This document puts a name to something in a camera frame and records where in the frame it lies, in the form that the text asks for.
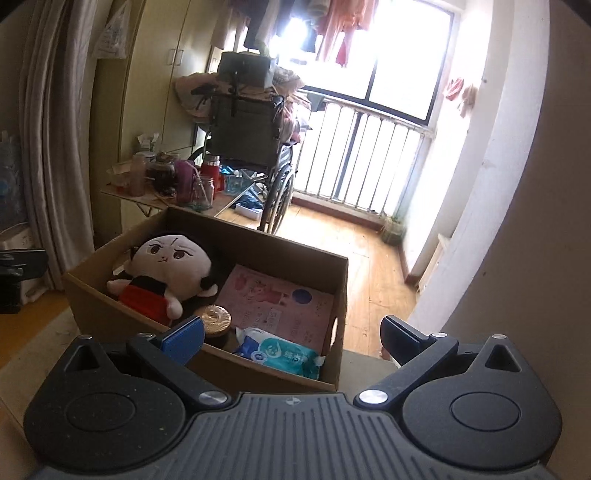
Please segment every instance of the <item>red cloth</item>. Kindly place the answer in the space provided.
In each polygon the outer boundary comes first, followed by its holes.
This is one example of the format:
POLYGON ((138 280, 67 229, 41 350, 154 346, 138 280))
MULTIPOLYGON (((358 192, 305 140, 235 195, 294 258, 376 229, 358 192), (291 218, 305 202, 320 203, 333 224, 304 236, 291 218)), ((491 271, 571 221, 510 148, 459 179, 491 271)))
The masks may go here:
POLYGON ((317 28, 318 33, 324 35, 324 39, 316 59, 328 61, 339 33, 344 31, 345 40, 341 45, 337 63, 346 66, 353 33, 357 29, 369 30, 377 6, 378 0, 332 0, 328 15, 319 22, 317 28))
POLYGON ((168 302, 162 295, 135 285, 127 285, 119 295, 119 301, 162 325, 170 326, 170 319, 166 315, 168 302))
POLYGON ((459 95, 462 89, 464 88, 464 79, 457 78, 455 80, 450 80, 449 85, 447 85, 447 90, 445 92, 445 98, 450 101, 454 101, 459 95))

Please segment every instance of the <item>window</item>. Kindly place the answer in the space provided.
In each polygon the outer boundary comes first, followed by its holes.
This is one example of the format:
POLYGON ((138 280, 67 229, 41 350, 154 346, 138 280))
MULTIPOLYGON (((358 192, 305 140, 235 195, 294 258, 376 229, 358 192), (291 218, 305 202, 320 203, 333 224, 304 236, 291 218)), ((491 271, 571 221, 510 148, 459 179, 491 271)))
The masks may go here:
MULTIPOLYGON (((274 38, 271 54, 278 57, 279 65, 298 73, 309 90, 426 125, 452 20, 450 12, 420 0, 382 1, 371 30, 355 32, 346 68, 335 63, 336 51, 328 62, 316 61, 316 54, 302 51, 306 28, 295 18, 283 38, 274 38)), ((317 50, 321 42, 319 36, 317 50)))

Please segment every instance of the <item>blue clip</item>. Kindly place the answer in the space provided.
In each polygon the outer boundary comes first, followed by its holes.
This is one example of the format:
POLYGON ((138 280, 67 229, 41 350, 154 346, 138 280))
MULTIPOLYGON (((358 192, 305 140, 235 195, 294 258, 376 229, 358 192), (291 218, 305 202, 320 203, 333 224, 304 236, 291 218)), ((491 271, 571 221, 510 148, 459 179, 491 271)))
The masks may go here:
POLYGON ((191 360, 205 340, 205 327, 201 318, 195 316, 184 320, 157 338, 162 353, 181 365, 191 360))

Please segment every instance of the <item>pink bottle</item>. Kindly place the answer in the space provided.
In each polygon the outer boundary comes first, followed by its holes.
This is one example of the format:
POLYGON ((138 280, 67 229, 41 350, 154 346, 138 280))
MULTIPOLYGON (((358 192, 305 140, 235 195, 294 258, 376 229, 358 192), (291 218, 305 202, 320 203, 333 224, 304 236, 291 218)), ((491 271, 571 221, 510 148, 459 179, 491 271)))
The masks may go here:
POLYGON ((177 170, 177 205, 188 205, 193 201, 193 182, 196 168, 187 160, 175 162, 177 170))

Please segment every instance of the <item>plastic bag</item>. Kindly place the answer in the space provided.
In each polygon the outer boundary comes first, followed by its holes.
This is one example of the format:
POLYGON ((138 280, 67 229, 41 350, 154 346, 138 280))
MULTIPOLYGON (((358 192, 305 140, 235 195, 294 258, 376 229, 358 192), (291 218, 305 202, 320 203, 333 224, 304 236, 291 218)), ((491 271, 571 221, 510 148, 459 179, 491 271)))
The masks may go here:
POLYGON ((290 374, 318 380, 324 357, 314 350, 255 327, 236 328, 235 355, 290 374))
POLYGON ((178 99, 183 108, 196 117, 196 122, 206 124, 209 122, 209 109, 211 106, 210 94, 217 90, 219 82, 217 73, 193 73, 187 77, 180 77, 174 82, 178 99), (201 95, 193 95, 191 91, 199 89, 201 95))
POLYGON ((15 137, 2 132, 0 141, 0 232, 27 221, 22 188, 21 149, 15 137))
POLYGON ((96 41, 94 57, 97 59, 124 59, 127 57, 127 35, 131 2, 127 0, 109 20, 96 41))

